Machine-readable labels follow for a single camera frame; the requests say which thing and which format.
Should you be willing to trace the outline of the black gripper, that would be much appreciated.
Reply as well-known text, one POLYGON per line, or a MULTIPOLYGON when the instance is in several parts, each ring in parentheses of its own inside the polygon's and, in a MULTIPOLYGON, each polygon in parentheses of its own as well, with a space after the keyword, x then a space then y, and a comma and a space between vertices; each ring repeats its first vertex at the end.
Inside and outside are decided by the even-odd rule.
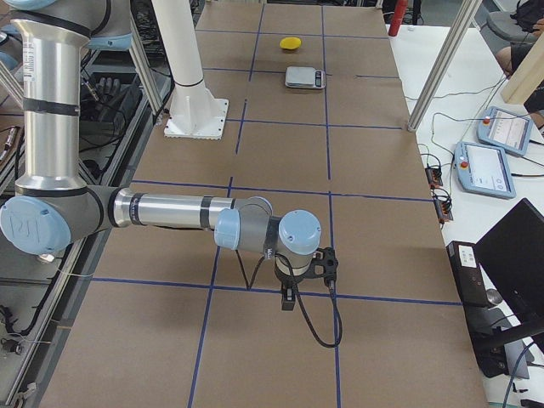
POLYGON ((296 295, 292 288, 298 286, 303 280, 303 274, 297 274, 298 270, 290 264, 275 262, 275 276, 284 286, 281 288, 281 310, 293 311, 296 305, 296 295))

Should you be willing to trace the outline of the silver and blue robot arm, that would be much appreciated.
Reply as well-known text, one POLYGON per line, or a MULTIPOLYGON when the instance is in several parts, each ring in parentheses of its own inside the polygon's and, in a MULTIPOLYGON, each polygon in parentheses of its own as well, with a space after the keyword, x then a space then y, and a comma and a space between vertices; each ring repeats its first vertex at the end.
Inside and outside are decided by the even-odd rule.
POLYGON ((86 46, 131 46, 127 1, 13 1, 23 40, 25 172, 1 208, 1 229, 18 249, 58 252, 101 230, 129 225, 211 230, 220 247, 275 262, 281 307, 301 304, 298 285, 325 262, 311 212, 276 217, 260 197, 154 195, 92 186, 79 174, 80 62, 86 46))

